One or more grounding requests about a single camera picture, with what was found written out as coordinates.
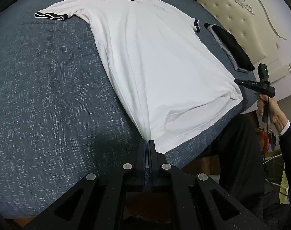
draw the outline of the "wall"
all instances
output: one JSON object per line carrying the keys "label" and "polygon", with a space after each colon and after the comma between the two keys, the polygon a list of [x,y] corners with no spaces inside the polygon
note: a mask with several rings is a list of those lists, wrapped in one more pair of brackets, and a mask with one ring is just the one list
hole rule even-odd
{"label": "wall", "polygon": [[[261,0],[266,11],[270,15],[270,21],[274,27],[278,28],[278,32],[287,39],[278,39],[278,53],[282,63],[291,62],[291,10],[284,0]],[[276,90],[276,100],[284,99],[291,95],[291,73],[284,78],[277,80],[271,84]],[[256,104],[250,107],[245,113],[257,109]]]}

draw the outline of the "bed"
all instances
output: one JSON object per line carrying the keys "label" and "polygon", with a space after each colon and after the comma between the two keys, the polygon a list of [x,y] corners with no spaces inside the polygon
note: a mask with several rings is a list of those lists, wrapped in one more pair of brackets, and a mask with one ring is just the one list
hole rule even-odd
{"label": "bed", "polygon": [[[111,87],[89,25],[77,17],[34,18],[34,12],[58,1],[18,0],[0,15],[0,211],[6,218],[35,216],[87,173],[104,174],[127,162],[141,138]],[[235,78],[255,80],[252,72],[234,70],[203,27],[223,24],[206,10],[205,0],[163,1],[200,21],[201,42]],[[241,13],[242,7],[233,11]],[[278,59],[264,57],[259,32],[248,28],[246,33],[259,48],[257,57],[250,56],[254,64],[266,60],[273,67]],[[249,46],[243,47],[249,54]],[[168,151],[168,163],[186,165],[234,115],[255,103],[252,91],[242,88],[242,94],[244,100],[217,123]]]}

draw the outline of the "tufted headboard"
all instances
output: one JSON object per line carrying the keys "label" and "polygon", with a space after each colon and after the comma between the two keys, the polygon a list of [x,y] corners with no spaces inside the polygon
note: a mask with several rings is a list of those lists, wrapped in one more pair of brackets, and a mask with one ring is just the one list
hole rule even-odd
{"label": "tufted headboard", "polygon": [[249,56],[257,70],[268,66],[270,80],[291,72],[291,63],[282,63],[278,43],[287,39],[262,0],[198,0],[230,32]]}

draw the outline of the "person's hand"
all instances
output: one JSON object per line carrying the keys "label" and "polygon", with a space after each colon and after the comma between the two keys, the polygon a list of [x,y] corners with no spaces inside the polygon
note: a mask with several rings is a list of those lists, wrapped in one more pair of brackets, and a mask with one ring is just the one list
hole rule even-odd
{"label": "person's hand", "polygon": [[[257,113],[261,116],[263,116],[264,112],[264,101],[268,102],[269,97],[264,94],[258,95],[258,101],[257,101]],[[270,116],[271,116],[271,122],[274,123],[278,133],[281,133],[281,131],[284,129],[286,124],[288,123],[288,119],[285,116],[285,114],[281,111],[280,107],[278,106],[276,100],[274,98],[269,99],[269,109],[270,109]]]}

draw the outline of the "black garment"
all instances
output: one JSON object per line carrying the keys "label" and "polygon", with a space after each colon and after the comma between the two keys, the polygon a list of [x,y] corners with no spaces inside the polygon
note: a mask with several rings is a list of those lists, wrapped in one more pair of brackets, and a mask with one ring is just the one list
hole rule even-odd
{"label": "black garment", "polygon": [[[291,194],[291,127],[280,137],[285,172]],[[278,194],[264,194],[265,172],[258,137],[248,118],[235,116],[215,141],[199,156],[219,155],[220,186],[263,220],[270,229],[291,229],[290,205],[281,205]]]}
{"label": "black garment", "polygon": [[[208,28],[210,24],[205,23],[205,28]],[[238,67],[241,69],[247,70],[247,71],[253,71],[255,67],[253,66],[249,56],[246,54],[246,52],[243,50],[243,48],[238,44],[235,37],[224,30],[223,28],[213,25],[212,26],[213,31],[216,33],[216,35],[219,37],[219,39],[224,43],[224,45],[229,49],[229,51],[232,53]]]}

